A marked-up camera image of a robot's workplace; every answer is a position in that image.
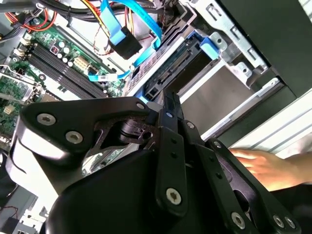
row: black plastic arm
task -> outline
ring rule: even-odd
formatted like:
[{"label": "black plastic arm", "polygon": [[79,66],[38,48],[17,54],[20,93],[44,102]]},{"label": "black plastic arm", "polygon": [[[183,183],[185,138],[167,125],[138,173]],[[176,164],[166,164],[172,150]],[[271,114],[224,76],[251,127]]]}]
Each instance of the black plastic arm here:
[{"label": "black plastic arm", "polygon": [[87,156],[139,145],[65,189],[46,221],[49,234],[301,233],[221,142],[205,145],[172,93],[159,112],[135,97],[33,104],[14,142],[69,171]]}]

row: screw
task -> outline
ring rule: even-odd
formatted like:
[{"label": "screw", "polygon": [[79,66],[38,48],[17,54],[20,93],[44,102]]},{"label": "screw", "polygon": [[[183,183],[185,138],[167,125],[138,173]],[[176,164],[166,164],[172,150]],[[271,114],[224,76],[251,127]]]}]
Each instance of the screw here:
[{"label": "screw", "polygon": [[145,107],[141,103],[137,103],[136,106],[140,109],[145,109]]},{"label": "screw", "polygon": [[37,116],[37,121],[43,125],[51,126],[56,123],[56,119],[53,115],[42,113]]},{"label": "screw", "polygon": [[166,115],[169,116],[170,118],[173,118],[174,116],[171,115],[169,112],[166,112]]},{"label": "screw", "polygon": [[288,218],[287,216],[285,216],[285,220],[286,220],[286,222],[289,224],[289,226],[291,226],[292,228],[296,228],[296,225],[293,223],[293,221],[290,219],[290,218]]},{"label": "screw", "polygon": [[284,227],[285,227],[283,221],[282,221],[277,215],[273,215],[273,219],[274,219],[275,223],[276,223],[279,227],[281,227],[281,228],[284,228]]},{"label": "screw", "polygon": [[187,126],[189,126],[192,129],[195,127],[191,122],[187,122]]},{"label": "screw", "polygon": [[215,142],[214,142],[214,145],[215,145],[216,147],[218,147],[219,149],[221,149],[221,145],[220,145],[219,142],[215,141]]},{"label": "screw", "polygon": [[40,24],[40,20],[38,18],[34,18],[33,22],[35,25],[39,25]]},{"label": "screw", "polygon": [[66,140],[73,144],[79,144],[83,141],[83,136],[76,131],[70,131],[66,133]]},{"label": "screw", "polygon": [[232,220],[236,226],[238,226],[241,230],[245,229],[245,222],[242,216],[239,215],[237,212],[233,212],[231,214]]},{"label": "screw", "polygon": [[167,196],[167,199],[174,205],[179,205],[182,201],[182,198],[179,192],[173,188],[167,189],[166,196]]}]

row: red wire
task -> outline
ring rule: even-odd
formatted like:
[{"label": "red wire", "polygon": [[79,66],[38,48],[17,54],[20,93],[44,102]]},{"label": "red wire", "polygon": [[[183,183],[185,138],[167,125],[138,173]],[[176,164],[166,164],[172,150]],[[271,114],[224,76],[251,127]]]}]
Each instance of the red wire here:
[{"label": "red wire", "polygon": [[41,23],[41,24],[39,24],[39,25],[36,25],[36,28],[41,28],[41,27],[43,27],[43,26],[48,22],[48,19],[49,19],[48,10],[47,10],[47,9],[44,9],[44,21],[43,21],[43,23]]},{"label": "red wire", "polygon": [[[12,13],[8,13],[8,14],[9,14],[10,16],[12,16],[12,17],[14,18],[15,21],[18,20]],[[49,29],[49,28],[53,25],[53,23],[55,22],[56,17],[57,17],[57,13],[54,12],[54,13],[53,13],[53,18],[52,18],[51,22],[50,22],[49,25],[47,25],[45,28],[33,28],[33,27],[30,27],[30,26],[27,25],[27,24],[24,24],[23,26],[24,26],[25,28],[28,28],[28,29],[32,30],[32,31],[42,32],[42,31],[45,31],[45,30]]]},{"label": "red wire", "polygon": [[13,217],[13,216],[15,216],[16,215],[16,219],[18,219],[18,208],[17,207],[15,207],[15,206],[5,206],[5,207],[3,207],[2,209],[1,209],[1,211],[3,210],[3,209],[7,209],[7,208],[13,208],[13,209],[15,209],[15,213],[11,216],[11,217]]},{"label": "red wire", "polygon": [[151,36],[148,36],[148,37],[145,37],[145,38],[142,38],[142,39],[140,39],[140,40],[145,40],[145,39],[148,39],[148,38],[150,38]]}]

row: human hand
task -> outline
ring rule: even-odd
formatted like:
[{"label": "human hand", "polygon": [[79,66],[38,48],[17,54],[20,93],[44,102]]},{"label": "human hand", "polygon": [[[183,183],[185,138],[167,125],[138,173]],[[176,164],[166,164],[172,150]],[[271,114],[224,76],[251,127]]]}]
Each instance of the human hand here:
[{"label": "human hand", "polygon": [[303,183],[297,166],[274,154],[252,150],[230,149],[230,151],[269,191]]}]

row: capacitor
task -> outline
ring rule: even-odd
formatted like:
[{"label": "capacitor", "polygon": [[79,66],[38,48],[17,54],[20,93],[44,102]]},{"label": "capacitor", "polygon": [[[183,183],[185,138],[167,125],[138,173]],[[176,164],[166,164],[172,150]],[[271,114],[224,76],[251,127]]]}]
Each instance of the capacitor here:
[{"label": "capacitor", "polygon": [[61,58],[63,57],[63,54],[62,54],[62,53],[59,53],[59,54],[57,55],[57,57],[58,57],[59,59],[61,59]]},{"label": "capacitor", "polygon": [[65,63],[68,62],[68,58],[67,58],[67,57],[64,57],[62,60],[63,60],[63,62],[65,62]]},{"label": "capacitor", "polygon": [[70,48],[69,48],[69,47],[65,47],[65,48],[63,49],[63,52],[66,53],[66,54],[69,54]]},{"label": "capacitor", "polygon": [[58,43],[58,46],[59,46],[60,48],[64,48],[64,47],[65,47],[65,42],[60,41],[60,42]]}]

